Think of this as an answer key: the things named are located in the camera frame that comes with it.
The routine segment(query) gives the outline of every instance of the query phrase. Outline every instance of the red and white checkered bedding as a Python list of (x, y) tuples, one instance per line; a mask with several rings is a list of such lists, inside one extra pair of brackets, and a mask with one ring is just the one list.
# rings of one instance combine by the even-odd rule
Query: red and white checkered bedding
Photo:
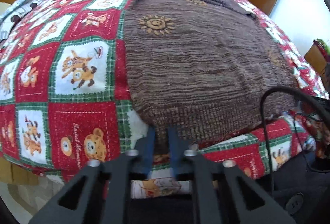
[[(278, 41), (299, 87), (328, 98), (320, 77), (283, 31), (247, 0), (236, 1)], [(0, 156), (65, 182), (89, 159), (114, 159), (146, 135), (148, 126), (132, 109), (126, 78), (123, 18), (130, 2), (44, 0), (2, 42)], [(276, 170), (301, 149), (290, 116), (267, 128)], [(298, 132), (307, 140), (300, 125)], [(261, 129), (199, 147), (211, 160), (235, 159), (252, 178), (269, 171)], [(171, 179), (167, 161), (155, 157), (154, 180), (133, 181), (133, 197), (188, 191), (186, 182)]]

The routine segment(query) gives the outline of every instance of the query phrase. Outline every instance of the black cable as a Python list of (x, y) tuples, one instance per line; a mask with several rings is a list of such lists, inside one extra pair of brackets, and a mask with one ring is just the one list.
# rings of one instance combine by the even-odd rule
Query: black cable
[(305, 116), (305, 117), (307, 117), (309, 119), (312, 119), (312, 120), (314, 120), (316, 122), (323, 122), (323, 120), (315, 119), (315, 118), (313, 118), (313, 117), (311, 117), (311, 116), (309, 116), (309, 115), (307, 115), (305, 113), (296, 113), (294, 115), (294, 117), (293, 117), (293, 126), (294, 126), (294, 132), (295, 132), (296, 137), (298, 139), (298, 142), (300, 144), (300, 147), (301, 147), (301, 150), (302, 150), (302, 153), (303, 153), (303, 157), (304, 157), (304, 159), (306, 161), (306, 164), (307, 164), (308, 169), (311, 170), (311, 171), (313, 171), (313, 172), (317, 172), (317, 173), (329, 173), (330, 170), (318, 170), (318, 169), (315, 169), (315, 168), (311, 167), (311, 165), (308, 163), (307, 158), (306, 158), (306, 154), (304, 153), (304, 150), (303, 150), (303, 144), (301, 143), (301, 140), (299, 138), (299, 135), (298, 135), (298, 132), (297, 132), (297, 128), (296, 128), (296, 116), (298, 116), (298, 115)]
[(301, 90), (296, 89), (296, 88), (287, 87), (287, 86), (275, 86), (275, 87), (270, 88), (263, 94), (263, 96), (261, 97), (261, 100), (260, 100), (260, 114), (261, 114), (261, 124), (264, 129), (266, 149), (267, 149), (267, 154), (268, 154), (269, 175), (271, 178), (271, 180), (270, 180), (271, 196), (273, 196), (273, 193), (274, 193), (274, 174), (273, 174), (273, 162), (272, 162), (272, 157), (271, 157), (271, 153), (270, 153), (269, 138), (268, 138), (268, 134), (267, 134), (267, 127), (266, 127), (266, 121), (265, 121), (265, 116), (264, 116), (264, 102), (269, 95), (271, 95), (275, 92), (282, 92), (282, 93), (290, 94), (295, 99), (309, 104), (315, 110), (315, 112), (318, 114), (318, 116), (324, 120), (324, 124), (330, 130), (330, 115), (328, 114), (328, 112), (322, 106), (320, 106), (311, 96), (304, 94)]

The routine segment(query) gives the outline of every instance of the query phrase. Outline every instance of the bed sheet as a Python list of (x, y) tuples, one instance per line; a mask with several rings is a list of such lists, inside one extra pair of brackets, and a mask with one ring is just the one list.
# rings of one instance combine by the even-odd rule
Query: bed sheet
[[(133, 110), (126, 78), (123, 17), (131, 1), (44, 0), (1, 43), (1, 156), (65, 182), (89, 159), (114, 159), (146, 135), (148, 126)], [(278, 41), (299, 87), (328, 98), (320, 77), (281, 29), (247, 0), (236, 1)], [(298, 146), (288, 116), (268, 128), (277, 169)], [(300, 134), (306, 140), (303, 128)], [(269, 170), (260, 130), (199, 147), (214, 161), (236, 158), (252, 178)], [(186, 183), (171, 180), (167, 158), (155, 157), (153, 182), (132, 183), (134, 197), (186, 190)]]

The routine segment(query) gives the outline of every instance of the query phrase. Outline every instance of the screw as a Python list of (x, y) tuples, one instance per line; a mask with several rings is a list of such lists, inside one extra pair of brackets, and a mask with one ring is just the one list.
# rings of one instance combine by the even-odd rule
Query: screw
[(138, 156), (139, 151), (137, 149), (130, 149), (126, 152), (127, 156)]
[(186, 149), (184, 151), (184, 156), (191, 157), (191, 156), (196, 156), (197, 152), (193, 149)]
[(99, 160), (92, 159), (92, 160), (89, 160), (87, 162), (87, 165), (88, 166), (91, 166), (91, 167), (97, 167), (97, 166), (100, 165), (100, 161)]
[(233, 160), (225, 160), (223, 161), (222, 165), (227, 168), (234, 167), (236, 165), (236, 162)]

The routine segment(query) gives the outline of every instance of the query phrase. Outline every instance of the floor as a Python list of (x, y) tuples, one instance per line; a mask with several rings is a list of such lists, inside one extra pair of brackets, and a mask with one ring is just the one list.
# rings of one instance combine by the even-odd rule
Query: floor
[(20, 224), (28, 224), (32, 216), (63, 187), (46, 177), (38, 179), (37, 186), (0, 182), (0, 196)]

